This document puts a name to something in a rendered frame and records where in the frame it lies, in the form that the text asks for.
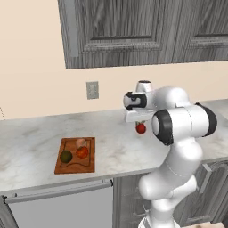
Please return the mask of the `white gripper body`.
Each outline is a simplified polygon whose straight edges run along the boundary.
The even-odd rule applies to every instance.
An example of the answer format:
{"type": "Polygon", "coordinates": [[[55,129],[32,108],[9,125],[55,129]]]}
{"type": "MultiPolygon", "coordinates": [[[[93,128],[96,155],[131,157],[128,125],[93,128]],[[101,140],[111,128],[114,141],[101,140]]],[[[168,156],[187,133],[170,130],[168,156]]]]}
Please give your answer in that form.
{"type": "Polygon", "coordinates": [[[136,110],[125,109],[125,121],[126,122],[142,122],[150,120],[155,113],[155,110],[148,110],[139,108],[136,110]]]}

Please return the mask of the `red bell pepper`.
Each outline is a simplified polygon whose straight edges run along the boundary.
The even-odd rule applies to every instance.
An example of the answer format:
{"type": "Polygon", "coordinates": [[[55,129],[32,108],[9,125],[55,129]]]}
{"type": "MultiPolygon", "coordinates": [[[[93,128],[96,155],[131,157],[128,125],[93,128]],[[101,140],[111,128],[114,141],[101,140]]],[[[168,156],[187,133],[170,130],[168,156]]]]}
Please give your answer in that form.
{"type": "Polygon", "coordinates": [[[135,123],[135,131],[138,134],[144,134],[146,132],[146,125],[144,124],[143,121],[135,123]]]}

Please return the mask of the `red tomato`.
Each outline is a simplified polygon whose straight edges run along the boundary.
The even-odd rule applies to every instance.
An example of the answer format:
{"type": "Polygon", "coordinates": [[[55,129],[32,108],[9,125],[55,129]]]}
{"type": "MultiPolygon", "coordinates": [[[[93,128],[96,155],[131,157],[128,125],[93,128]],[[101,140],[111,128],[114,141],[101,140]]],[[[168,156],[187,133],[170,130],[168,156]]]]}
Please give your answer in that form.
{"type": "Polygon", "coordinates": [[[85,146],[79,147],[77,149],[77,156],[80,159],[84,159],[88,156],[88,149],[85,146]]]}

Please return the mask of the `green avocado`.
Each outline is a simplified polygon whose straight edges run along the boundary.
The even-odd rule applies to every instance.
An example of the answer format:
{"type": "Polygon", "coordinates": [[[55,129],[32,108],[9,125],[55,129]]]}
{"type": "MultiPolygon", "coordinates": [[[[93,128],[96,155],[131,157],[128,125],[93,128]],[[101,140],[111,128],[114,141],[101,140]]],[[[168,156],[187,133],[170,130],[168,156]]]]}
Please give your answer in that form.
{"type": "Polygon", "coordinates": [[[72,160],[73,156],[70,151],[63,151],[60,155],[61,162],[69,163],[72,160]]]}

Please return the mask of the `wooden cutting board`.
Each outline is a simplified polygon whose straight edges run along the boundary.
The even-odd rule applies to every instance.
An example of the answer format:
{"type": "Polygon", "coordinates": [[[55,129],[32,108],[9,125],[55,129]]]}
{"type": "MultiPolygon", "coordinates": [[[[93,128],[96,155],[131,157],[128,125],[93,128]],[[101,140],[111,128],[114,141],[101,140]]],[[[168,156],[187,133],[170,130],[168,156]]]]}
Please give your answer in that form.
{"type": "Polygon", "coordinates": [[[77,137],[77,138],[62,138],[54,173],[59,174],[83,174],[95,172],[95,138],[94,137],[77,137]],[[80,159],[77,156],[77,139],[86,140],[86,148],[88,149],[88,156],[80,159]],[[69,163],[61,162],[60,155],[63,151],[70,151],[72,153],[72,160],[69,163]]]}

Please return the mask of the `wide grey wood cupboard door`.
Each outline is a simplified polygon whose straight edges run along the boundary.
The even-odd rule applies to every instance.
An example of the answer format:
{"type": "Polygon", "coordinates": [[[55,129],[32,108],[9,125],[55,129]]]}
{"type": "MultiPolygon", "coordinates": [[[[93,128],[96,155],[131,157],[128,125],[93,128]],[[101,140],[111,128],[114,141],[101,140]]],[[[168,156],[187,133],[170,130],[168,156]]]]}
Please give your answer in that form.
{"type": "Polygon", "coordinates": [[[178,0],[58,0],[67,69],[172,61],[178,0]]]}

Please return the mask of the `narrow grey base cupboard door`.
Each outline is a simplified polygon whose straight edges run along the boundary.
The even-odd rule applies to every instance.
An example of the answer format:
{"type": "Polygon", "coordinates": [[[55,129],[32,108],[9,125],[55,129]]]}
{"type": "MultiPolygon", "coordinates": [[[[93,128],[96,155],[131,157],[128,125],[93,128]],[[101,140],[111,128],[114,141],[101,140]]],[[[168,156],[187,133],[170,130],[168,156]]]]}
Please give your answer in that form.
{"type": "Polygon", "coordinates": [[[113,179],[112,228],[138,228],[151,203],[142,198],[138,183],[143,174],[113,179]]]}

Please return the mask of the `grey dishwasher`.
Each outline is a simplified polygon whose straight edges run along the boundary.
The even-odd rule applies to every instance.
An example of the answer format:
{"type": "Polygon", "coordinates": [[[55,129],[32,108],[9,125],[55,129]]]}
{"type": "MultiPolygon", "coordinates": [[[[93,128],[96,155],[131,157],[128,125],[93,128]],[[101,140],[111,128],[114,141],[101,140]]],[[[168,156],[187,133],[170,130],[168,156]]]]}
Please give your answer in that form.
{"type": "MultiPolygon", "coordinates": [[[[108,182],[72,184],[51,190],[25,191],[10,197],[67,190],[108,182]]],[[[113,187],[50,199],[4,204],[19,228],[112,228],[113,187]]]]}

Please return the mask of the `grey wall socket plate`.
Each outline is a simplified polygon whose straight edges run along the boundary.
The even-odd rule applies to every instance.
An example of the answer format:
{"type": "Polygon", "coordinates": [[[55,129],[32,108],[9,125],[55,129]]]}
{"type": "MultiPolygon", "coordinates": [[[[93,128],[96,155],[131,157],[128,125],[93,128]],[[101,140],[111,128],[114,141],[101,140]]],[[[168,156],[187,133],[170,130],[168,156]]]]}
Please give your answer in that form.
{"type": "Polygon", "coordinates": [[[86,94],[88,100],[99,98],[99,84],[97,81],[86,83],[86,94]]]}

